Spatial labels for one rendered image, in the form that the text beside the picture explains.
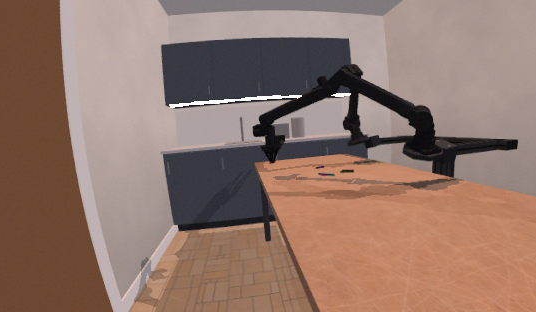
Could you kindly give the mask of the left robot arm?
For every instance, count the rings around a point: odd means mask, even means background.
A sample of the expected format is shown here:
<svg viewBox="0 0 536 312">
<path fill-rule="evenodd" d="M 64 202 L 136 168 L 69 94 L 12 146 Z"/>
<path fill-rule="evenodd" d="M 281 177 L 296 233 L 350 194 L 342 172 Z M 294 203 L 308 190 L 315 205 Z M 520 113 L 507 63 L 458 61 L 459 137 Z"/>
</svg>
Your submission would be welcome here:
<svg viewBox="0 0 536 312">
<path fill-rule="evenodd" d="M 441 152 L 442 148 L 435 145 L 434 122 L 428 107 L 424 105 L 414 106 L 413 103 L 354 75 L 345 68 L 339 69 L 323 87 L 320 86 L 319 88 L 260 115 L 259 122 L 261 125 L 257 124 L 260 126 L 253 126 L 253 135 L 255 137 L 267 136 L 267 138 L 268 136 L 275 135 L 275 126 L 271 125 L 275 120 L 298 109 L 321 101 L 325 99 L 326 96 L 333 96 L 338 92 L 341 86 L 340 84 L 338 85 L 338 83 L 341 83 L 342 86 L 350 88 L 408 119 L 409 125 L 413 126 L 416 131 L 413 140 L 406 141 L 406 146 L 423 155 L 431 155 Z"/>
</svg>

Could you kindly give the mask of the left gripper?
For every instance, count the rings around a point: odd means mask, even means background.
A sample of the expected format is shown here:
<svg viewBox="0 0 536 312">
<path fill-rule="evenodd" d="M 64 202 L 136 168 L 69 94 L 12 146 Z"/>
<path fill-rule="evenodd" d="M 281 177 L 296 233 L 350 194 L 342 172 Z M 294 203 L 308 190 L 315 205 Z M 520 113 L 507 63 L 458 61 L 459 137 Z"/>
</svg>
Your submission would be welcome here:
<svg viewBox="0 0 536 312">
<path fill-rule="evenodd" d="M 269 159 L 269 162 L 272 162 L 272 163 L 274 163 L 275 158 L 277 156 L 277 153 L 281 149 L 281 145 L 275 145 L 275 137 L 274 136 L 275 135 L 268 136 L 268 138 L 267 138 L 267 136 L 265 136 L 266 145 L 261 146 L 261 149 L 262 149 L 262 151 L 264 151 L 265 155 Z M 273 158 L 273 155 L 274 155 L 274 158 Z"/>
</svg>

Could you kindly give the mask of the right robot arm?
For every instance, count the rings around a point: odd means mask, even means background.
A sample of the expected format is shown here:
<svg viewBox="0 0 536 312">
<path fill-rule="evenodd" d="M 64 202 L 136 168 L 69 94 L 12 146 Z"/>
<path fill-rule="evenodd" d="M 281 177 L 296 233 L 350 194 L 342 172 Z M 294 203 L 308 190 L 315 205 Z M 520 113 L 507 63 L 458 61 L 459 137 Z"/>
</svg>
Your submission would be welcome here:
<svg viewBox="0 0 536 312">
<path fill-rule="evenodd" d="M 363 75 L 363 71 L 356 64 L 350 64 L 350 65 L 344 65 L 344 66 L 345 67 L 341 67 L 340 69 L 346 68 L 349 72 L 353 73 L 354 75 L 356 75 L 356 76 L 358 76 L 360 78 L 361 78 L 361 75 Z M 318 80 L 317 82 L 319 84 L 319 87 L 325 85 L 325 83 L 328 81 L 328 80 L 326 80 L 326 76 L 321 76 L 321 77 L 317 78 L 317 80 Z M 345 130 L 349 130 L 349 131 L 351 130 L 351 133 L 353 134 L 353 136 L 350 135 L 351 140 L 356 140 L 356 139 L 359 139 L 359 138 L 367 137 L 367 135 L 363 136 L 363 133 L 361 132 L 361 130 L 359 128 L 360 127 L 360 116 L 357 113 L 357 110 L 358 110 L 358 98 L 359 98 L 359 93 L 354 91 L 354 90 L 352 90 L 352 89 L 350 89 L 349 110 L 348 110 L 347 116 L 344 118 L 343 127 L 344 127 Z M 356 137 L 358 137 L 358 138 L 356 138 Z"/>
</svg>

